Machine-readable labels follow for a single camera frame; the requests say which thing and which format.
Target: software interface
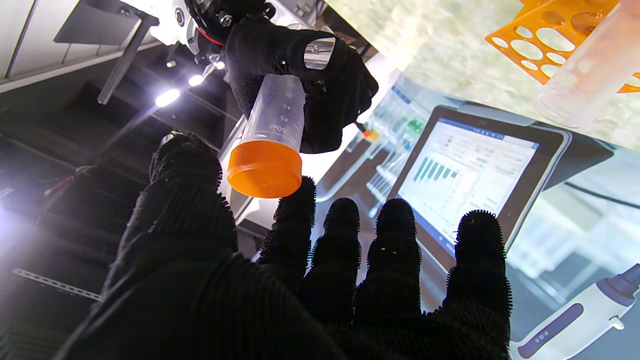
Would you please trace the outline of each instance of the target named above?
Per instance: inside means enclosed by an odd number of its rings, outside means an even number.
[[[453,255],[460,218],[475,209],[499,214],[538,146],[440,118],[398,196]]]

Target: orange cap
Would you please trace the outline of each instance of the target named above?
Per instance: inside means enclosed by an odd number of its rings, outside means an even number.
[[[241,143],[231,151],[227,178],[236,191],[247,196],[262,199],[289,196],[302,183],[302,158],[279,142]]]

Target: tablet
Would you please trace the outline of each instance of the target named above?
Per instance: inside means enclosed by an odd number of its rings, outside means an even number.
[[[417,240],[448,271],[462,216],[498,215],[508,250],[534,200],[571,140],[571,133],[519,126],[438,106],[389,199],[413,208]]]

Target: bright light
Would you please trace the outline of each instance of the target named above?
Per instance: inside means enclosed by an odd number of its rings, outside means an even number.
[[[176,101],[180,97],[180,90],[178,89],[170,89],[160,96],[156,97],[156,106],[158,108],[164,108],[165,106],[171,104],[173,101]]]
[[[203,81],[204,81],[204,77],[202,75],[194,75],[191,77],[191,79],[189,79],[189,85],[198,86],[202,84]]]

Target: test tube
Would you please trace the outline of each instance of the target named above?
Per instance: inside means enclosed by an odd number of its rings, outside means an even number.
[[[541,87],[535,109],[564,127],[594,121],[639,71],[640,1],[621,0],[569,60]]]
[[[303,27],[296,24],[293,28]],[[305,66],[323,70],[334,45],[334,37],[309,43]],[[305,91],[296,76],[264,77],[242,140],[229,157],[227,178],[236,191],[274,199],[291,195],[300,187],[305,101]]]

